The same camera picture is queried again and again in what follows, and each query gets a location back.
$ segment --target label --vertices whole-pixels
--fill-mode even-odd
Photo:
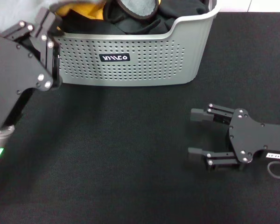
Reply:
[[[271,159],[279,159],[280,160],[280,154],[276,154],[276,153],[268,153],[266,155],[267,158],[271,158]]]
[[[101,62],[129,62],[130,54],[104,54],[99,55]]]

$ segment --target robotic arm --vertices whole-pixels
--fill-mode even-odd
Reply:
[[[0,34],[0,154],[35,89],[62,83],[59,44],[52,37],[61,18],[42,8],[35,22],[20,21]]]
[[[215,121],[228,126],[226,152],[215,153],[200,148],[188,148],[190,161],[205,160],[208,170],[217,170],[221,166],[235,166],[240,170],[256,158],[271,161],[267,170],[271,176],[280,179],[271,171],[271,166],[280,164],[280,125],[254,121],[245,109],[230,109],[209,104],[206,111],[191,110],[192,121]]]

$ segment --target gray fabric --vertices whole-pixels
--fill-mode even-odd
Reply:
[[[139,16],[148,16],[155,9],[155,0],[120,0],[125,7]]]
[[[0,0],[0,32],[23,20],[34,23],[41,7],[71,2],[99,3],[102,0]]]

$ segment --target cable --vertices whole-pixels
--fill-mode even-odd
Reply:
[[[280,176],[273,174],[272,171],[270,170],[271,165],[274,165],[274,164],[280,164],[280,161],[273,161],[273,162],[270,162],[270,163],[267,165],[267,171],[269,172],[269,174],[270,174],[272,177],[274,177],[274,178],[280,180]]]

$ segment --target clothes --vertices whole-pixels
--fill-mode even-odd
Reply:
[[[208,11],[208,7],[200,0],[162,0],[156,16],[147,20],[137,20],[128,15],[116,0],[111,0],[105,4],[103,11],[104,21],[110,24],[104,23],[105,29],[99,28],[101,33],[97,30],[98,26],[84,25],[81,27],[82,21],[84,23],[85,20],[73,12],[63,17],[62,30],[68,33],[102,35],[116,35],[119,33],[118,29],[124,34],[131,35],[164,34],[171,29],[178,17],[199,15]]]
[[[148,20],[155,16],[159,0],[117,0],[118,5],[131,17]]]
[[[103,9],[105,2],[99,4],[80,3],[80,4],[68,4],[57,10],[57,14],[60,16],[66,16],[70,10],[73,10],[80,15],[91,20],[103,20]]]

